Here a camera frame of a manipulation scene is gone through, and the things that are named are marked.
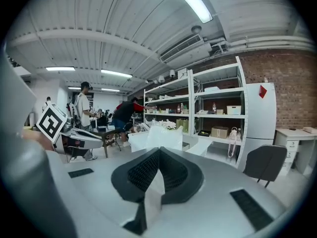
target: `chair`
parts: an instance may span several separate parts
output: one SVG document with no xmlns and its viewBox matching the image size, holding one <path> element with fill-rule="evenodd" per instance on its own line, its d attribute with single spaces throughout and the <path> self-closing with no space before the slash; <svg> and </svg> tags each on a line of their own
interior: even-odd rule
<svg viewBox="0 0 317 238">
<path fill-rule="evenodd" d="M 251 151 L 247 156 L 243 171 L 247 176 L 266 180 L 265 188 L 270 181 L 275 181 L 287 155 L 287 149 L 278 145 L 263 145 Z"/>
</svg>

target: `wooden table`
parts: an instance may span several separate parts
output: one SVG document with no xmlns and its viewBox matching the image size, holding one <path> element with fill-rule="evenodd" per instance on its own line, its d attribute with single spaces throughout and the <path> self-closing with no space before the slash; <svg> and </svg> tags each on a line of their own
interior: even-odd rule
<svg viewBox="0 0 317 238">
<path fill-rule="evenodd" d="M 106 158 L 108 158 L 106 137 L 111 135 L 111 134 L 114 134 L 115 144 L 119 147 L 119 149 L 121 151 L 121 148 L 120 148 L 119 144 L 117 143 L 117 134 L 120 133 L 120 129 L 119 128 L 108 129 L 108 127 L 106 127 L 106 130 L 105 130 L 104 128 L 103 129 L 98 129 L 98 127 L 97 127 L 97 128 L 91 129 L 89 132 L 94 134 L 94 135 L 100 136 L 102 138 L 102 141 L 104 143 L 103 147 L 104 147 L 104 150 L 105 150 Z"/>
</svg>

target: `bottle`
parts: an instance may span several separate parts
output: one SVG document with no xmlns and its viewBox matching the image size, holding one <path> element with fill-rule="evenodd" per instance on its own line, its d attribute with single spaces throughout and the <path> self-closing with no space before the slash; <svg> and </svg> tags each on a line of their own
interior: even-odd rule
<svg viewBox="0 0 317 238">
<path fill-rule="evenodd" d="M 217 113 L 217 107 L 215 102 L 212 104 L 212 112 L 214 112 L 214 114 Z"/>
<path fill-rule="evenodd" d="M 237 141 L 241 141 L 241 129 L 238 129 L 238 133 L 237 133 Z"/>
</svg>

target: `person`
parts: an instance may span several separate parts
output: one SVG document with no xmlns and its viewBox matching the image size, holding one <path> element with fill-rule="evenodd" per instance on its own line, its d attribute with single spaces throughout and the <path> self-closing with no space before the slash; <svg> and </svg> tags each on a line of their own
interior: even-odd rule
<svg viewBox="0 0 317 238">
<path fill-rule="evenodd" d="M 144 109 L 155 109 L 155 107 L 145 107 L 138 103 L 138 98 L 134 97 L 131 101 L 122 102 L 113 112 L 112 124 L 115 128 L 120 129 L 121 138 L 123 141 L 123 147 L 129 146 L 125 135 L 124 127 L 130 121 L 130 118 L 134 112 L 140 113 Z"/>
<path fill-rule="evenodd" d="M 90 85 L 88 82 L 81 83 L 81 93 L 77 96 L 75 101 L 75 107 L 77 109 L 78 115 L 80 116 L 80 129 L 89 132 L 90 120 L 89 116 L 98 117 L 97 114 L 90 112 L 89 101 L 86 94 L 89 92 Z M 95 160 L 97 156 L 93 156 L 90 150 L 83 156 L 86 161 Z"/>
<path fill-rule="evenodd" d="M 49 105 L 49 103 L 51 103 L 51 98 L 50 96 L 48 96 L 46 98 L 46 102 L 44 103 L 43 107 L 42 107 L 42 112 L 44 112 L 44 110 L 46 109 L 46 107 Z"/>
</svg>

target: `white refrigerator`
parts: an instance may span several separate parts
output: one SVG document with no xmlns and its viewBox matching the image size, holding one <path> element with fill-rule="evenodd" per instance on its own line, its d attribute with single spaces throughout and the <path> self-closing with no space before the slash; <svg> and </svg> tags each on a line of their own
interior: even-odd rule
<svg viewBox="0 0 317 238">
<path fill-rule="evenodd" d="M 266 90 L 260 96 L 261 86 Z M 276 126 L 276 96 L 274 83 L 247 84 L 247 139 L 238 169 L 244 171 L 249 152 L 262 145 L 272 145 Z"/>
</svg>

